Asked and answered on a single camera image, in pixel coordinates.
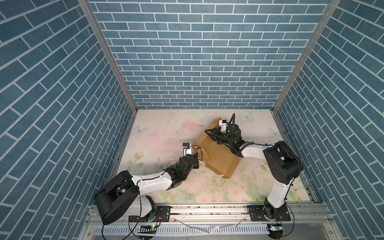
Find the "brown cardboard paper box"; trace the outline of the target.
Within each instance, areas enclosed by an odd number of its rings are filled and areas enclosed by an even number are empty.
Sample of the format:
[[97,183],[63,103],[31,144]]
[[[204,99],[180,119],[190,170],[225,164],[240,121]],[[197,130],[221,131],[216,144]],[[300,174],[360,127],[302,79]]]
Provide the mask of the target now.
[[218,145],[215,141],[203,132],[194,143],[194,149],[199,157],[203,158],[206,167],[222,175],[222,178],[229,179],[241,161],[241,157],[233,155],[225,145]]

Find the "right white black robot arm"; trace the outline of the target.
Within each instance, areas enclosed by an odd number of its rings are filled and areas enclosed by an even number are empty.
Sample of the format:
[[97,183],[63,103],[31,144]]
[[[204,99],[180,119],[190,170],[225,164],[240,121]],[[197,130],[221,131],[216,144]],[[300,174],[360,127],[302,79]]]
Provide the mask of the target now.
[[303,169],[301,160],[286,142],[259,144],[244,141],[236,124],[219,124],[217,128],[205,130],[205,133],[212,141],[228,147],[237,157],[266,160],[274,181],[265,200],[264,211],[273,214],[284,209],[288,192]]

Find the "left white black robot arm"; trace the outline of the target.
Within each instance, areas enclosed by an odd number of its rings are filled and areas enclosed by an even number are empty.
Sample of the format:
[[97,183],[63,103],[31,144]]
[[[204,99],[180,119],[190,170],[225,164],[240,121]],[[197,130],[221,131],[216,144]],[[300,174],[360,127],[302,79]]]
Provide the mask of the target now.
[[124,214],[135,222],[150,222],[158,214],[158,206],[149,196],[152,192],[172,190],[184,182],[193,169],[199,168],[198,154],[186,154],[159,173],[131,175],[122,171],[101,187],[94,195],[103,225],[110,225]]

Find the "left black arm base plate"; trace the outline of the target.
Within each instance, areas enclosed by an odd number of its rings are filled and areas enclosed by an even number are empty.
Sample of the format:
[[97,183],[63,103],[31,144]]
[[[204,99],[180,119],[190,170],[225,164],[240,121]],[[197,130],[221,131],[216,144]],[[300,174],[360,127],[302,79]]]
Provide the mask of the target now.
[[129,221],[132,223],[149,223],[149,222],[169,222],[171,214],[170,206],[156,206],[146,215],[139,217],[138,215],[129,215]]

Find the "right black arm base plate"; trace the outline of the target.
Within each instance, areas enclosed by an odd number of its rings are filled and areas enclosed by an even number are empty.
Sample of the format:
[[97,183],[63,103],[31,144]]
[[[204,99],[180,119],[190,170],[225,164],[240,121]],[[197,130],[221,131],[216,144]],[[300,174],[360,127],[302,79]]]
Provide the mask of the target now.
[[263,205],[249,205],[246,207],[246,210],[250,214],[252,222],[289,222],[291,221],[291,216],[286,204],[282,207],[275,209],[272,206],[263,206]]

